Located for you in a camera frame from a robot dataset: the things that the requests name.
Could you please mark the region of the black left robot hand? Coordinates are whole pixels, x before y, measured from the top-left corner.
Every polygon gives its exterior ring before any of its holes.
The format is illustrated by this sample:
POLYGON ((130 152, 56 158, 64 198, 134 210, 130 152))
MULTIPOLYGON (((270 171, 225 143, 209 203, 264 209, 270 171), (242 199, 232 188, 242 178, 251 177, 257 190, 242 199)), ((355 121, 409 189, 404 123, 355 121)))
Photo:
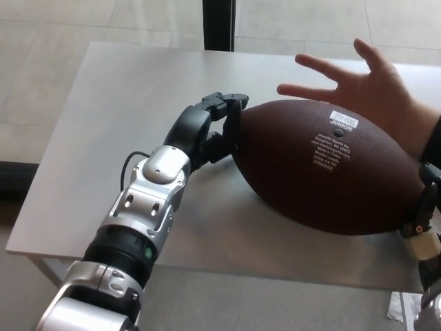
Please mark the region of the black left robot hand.
POLYGON ((190 161, 190 172, 206 163, 216 163, 238 151, 242 111, 246 94, 212 93, 180 114, 164 144, 178 148, 190 161))

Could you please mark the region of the person's bare hand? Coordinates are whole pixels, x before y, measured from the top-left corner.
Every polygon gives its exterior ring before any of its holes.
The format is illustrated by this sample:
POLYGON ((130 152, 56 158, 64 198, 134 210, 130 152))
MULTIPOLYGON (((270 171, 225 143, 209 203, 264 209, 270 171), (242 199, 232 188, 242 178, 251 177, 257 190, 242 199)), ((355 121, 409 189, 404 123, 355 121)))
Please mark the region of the person's bare hand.
POLYGON ((440 120, 440 111, 411 96, 396 67, 379 49, 362 39, 353 42, 369 73, 355 73, 308 54, 297 54, 295 62, 337 83, 333 90, 282 83, 277 93, 331 103, 370 120, 392 137, 414 159, 423 152, 440 120))

